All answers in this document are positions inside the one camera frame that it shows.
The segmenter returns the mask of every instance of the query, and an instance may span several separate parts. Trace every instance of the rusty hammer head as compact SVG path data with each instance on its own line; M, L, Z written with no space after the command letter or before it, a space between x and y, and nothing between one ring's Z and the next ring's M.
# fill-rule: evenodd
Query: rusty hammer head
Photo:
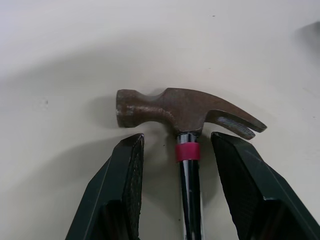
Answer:
M120 127L133 128L144 122L159 122L176 134L200 135L205 122L220 125L244 139L252 139L267 126L230 102L217 96L183 88L167 88L157 96L122 89L116 96Z

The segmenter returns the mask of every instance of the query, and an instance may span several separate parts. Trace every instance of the white surface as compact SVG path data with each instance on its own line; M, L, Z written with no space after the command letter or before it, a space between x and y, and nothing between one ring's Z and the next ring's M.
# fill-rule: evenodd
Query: white surface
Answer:
M181 239L174 140L157 123L117 127L123 88L205 91L263 121L254 146L320 221L318 0L14 0L0 16L1 239L63 240L89 180L137 132L140 238ZM202 141L206 239L235 240Z

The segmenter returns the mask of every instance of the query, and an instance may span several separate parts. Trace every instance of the metal handle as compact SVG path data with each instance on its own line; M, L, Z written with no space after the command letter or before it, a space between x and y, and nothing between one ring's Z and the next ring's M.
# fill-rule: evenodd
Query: metal handle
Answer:
M197 136L192 133L184 133L177 138L179 145L196 142ZM203 239L203 224L201 218L202 203L198 159L180 160L179 168L184 218L184 240L201 240Z

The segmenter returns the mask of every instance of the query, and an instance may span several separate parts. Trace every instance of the claw hammer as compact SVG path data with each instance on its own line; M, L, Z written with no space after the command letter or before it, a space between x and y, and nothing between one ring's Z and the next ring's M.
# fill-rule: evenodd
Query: claw hammer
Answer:
M144 122L160 122L176 135L176 161L180 168L186 240L203 240L199 181L198 137L205 122L220 125L249 140L267 126L239 107L217 96L183 88L167 88L157 96L122 89L116 96L120 127L134 128Z

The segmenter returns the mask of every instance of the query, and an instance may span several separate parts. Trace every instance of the hammer head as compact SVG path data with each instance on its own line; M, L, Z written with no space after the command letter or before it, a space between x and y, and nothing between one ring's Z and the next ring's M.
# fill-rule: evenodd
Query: hammer head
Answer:
M167 88L157 96L122 89L116 95L118 125L133 128L144 122L170 126L176 134L200 135L205 122L220 125L244 139L252 139L267 126L247 112L217 96L183 88Z

